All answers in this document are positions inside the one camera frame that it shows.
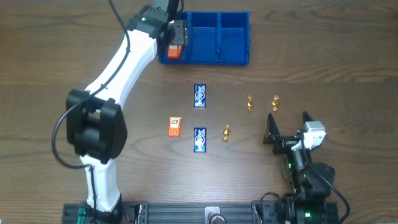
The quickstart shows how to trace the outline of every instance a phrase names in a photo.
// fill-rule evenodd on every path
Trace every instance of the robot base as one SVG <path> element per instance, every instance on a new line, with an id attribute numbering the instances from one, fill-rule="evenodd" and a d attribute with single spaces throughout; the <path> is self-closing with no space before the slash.
<path id="1" fill-rule="evenodd" d="M 221 214 L 225 217 L 227 223 L 235 224 L 261 224 L 253 210 L 258 206 L 259 201 L 252 203 L 150 203 L 148 202 L 123 202 L 124 212 L 129 214 L 129 222 L 124 216 L 124 223 L 135 223 L 135 207 L 142 205 L 139 224 L 157 223 L 157 224 L 181 224 L 181 223 L 205 223 L 205 208 L 219 207 Z M 82 212 L 84 202 L 80 204 L 65 204 L 63 206 L 63 224 L 88 224 L 92 220 Z M 276 201 L 263 201 L 264 221 L 266 224 L 282 224 L 277 221 Z"/>

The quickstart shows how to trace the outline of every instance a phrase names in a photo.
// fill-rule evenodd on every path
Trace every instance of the orange tic tac box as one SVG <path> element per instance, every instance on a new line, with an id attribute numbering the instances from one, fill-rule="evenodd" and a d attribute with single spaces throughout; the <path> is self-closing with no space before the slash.
<path id="1" fill-rule="evenodd" d="M 180 137 L 181 118 L 170 117 L 169 137 Z"/>

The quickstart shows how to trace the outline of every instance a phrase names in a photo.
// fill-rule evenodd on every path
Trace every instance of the wooden table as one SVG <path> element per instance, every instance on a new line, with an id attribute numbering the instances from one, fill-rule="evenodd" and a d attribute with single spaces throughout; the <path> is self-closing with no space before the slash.
<path id="1" fill-rule="evenodd" d="M 116 1 L 126 21 L 150 1 Z M 292 189 L 283 156 L 264 146 L 271 101 L 282 134 L 306 110 L 326 127 L 314 162 L 336 170 L 351 205 L 346 223 L 398 220 L 398 5 L 384 1 L 186 1 L 188 11 L 250 11 L 248 66 L 165 66 L 141 74 L 124 109 L 129 137 L 119 156 L 124 200 L 250 202 Z M 0 2 L 0 219 L 60 223 L 63 203 L 85 200 L 82 170 L 62 167 L 50 135 L 72 88 L 105 68 L 123 33 L 105 0 Z M 193 109 L 193 84 L 208 105 Z M 248 113 L 246 95 L 253 98 Z M 181 138 L 168 137 L 170 116 Z M 229 142 L 221 140 L 225 124 Z M 208 152 L 193 153 L 193 128 L 208 129 Z M 62 126 L 58 148 L 79 163 Z M 344 204 L 336 195 L 340 215 Z"/>

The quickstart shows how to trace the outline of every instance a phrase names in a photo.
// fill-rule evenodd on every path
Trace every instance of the wood grain surface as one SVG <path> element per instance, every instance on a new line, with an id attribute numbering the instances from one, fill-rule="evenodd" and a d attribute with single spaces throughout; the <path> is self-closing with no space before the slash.
<path id="1" fill-rule="evenodd" d="M 149 1 L 115 0 L 126 21 Z M 188 11 L 250 11 L 248 66 L 165 66 L 155 59 L 127 99 L 129 137 L 119 157 L 124 200 L 250 202 L 291 192 L 283 156 L 262 145 L 271 101 L 282 134 L 306 110 L 326 126 L 312 154 L 336 170 L 351 205 L 346 223 L 398 222 L 398 4 L 395 0 L 201 0 Z M 63 203 L 85 200 L 82 170 L 62 167 L 50 135 L 72 88 L 105 68 L 123 33 L 105 0 L 0 1 L 0 219 L 60 223 Z M 193 84 L 207 84 L 197 111 Z M 246 95 L 254 102 L 246 108 Z M 181 138 L 168 137 L 170 116 Z M 228 142 L 221 140 L 230 125 Z M 193 128 L 208 152 L 193 153 Z M 62 126 L 58 148 L 79 163 Z M 344 204 L 336 195 L 330 201 Z"/>

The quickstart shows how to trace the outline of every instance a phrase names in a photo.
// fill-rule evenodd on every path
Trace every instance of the blue plastic bin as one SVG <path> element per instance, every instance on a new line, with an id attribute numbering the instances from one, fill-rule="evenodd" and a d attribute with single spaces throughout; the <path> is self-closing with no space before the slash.
<path id="1" fill-rule="evenodd" d="M 249 12 L 183 12 L 189 44 L 180 59 L 159 55 L 163 64 L 246 65 L 250 56 Z"/>

